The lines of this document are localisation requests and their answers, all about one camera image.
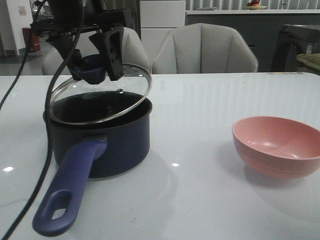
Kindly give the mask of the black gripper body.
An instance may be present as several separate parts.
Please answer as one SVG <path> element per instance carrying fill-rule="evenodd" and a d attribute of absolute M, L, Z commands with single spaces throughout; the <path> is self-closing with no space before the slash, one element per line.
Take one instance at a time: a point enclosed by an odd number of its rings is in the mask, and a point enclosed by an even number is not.
<path fill-rule="evenodd" d="M 128 10 L 104 9 L 100 0 L 43 0 L 48 3 L 52 17 L 45 20 L 33 20 L 30 24 L 35 35 L 60 37 L 94 32 L 91 41 L 106 42 L 111 37 L 120 41 L 124 28 L 128 26 Z"/>

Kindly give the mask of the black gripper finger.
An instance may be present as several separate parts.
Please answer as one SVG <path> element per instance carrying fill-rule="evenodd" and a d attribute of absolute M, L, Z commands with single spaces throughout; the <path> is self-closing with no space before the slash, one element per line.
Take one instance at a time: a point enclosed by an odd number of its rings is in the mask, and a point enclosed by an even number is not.
<path fill-rule="evenodd" d="M 76 63 L 82 59 L 80 51 L 76 49 L 79 38 L 79 36 L 50 36 L 48 38 L 48 43 L 57 50 L 62 58 L 62 62 L 53 74 L 55 77 L 60 76 L 64 68 L 67 67 L 73 80 L 80 81 L 82 79 L 76 73 Z"/>
<path fill-rule="evenodd" d="M 101 62 L 111 81 L 117 81 L 124 75 L 122 61 L 123 34 L 124 27 L 114 25 L 107 31 L 97 31 L 89 37 L 89 40 L 98 50 Z"/>

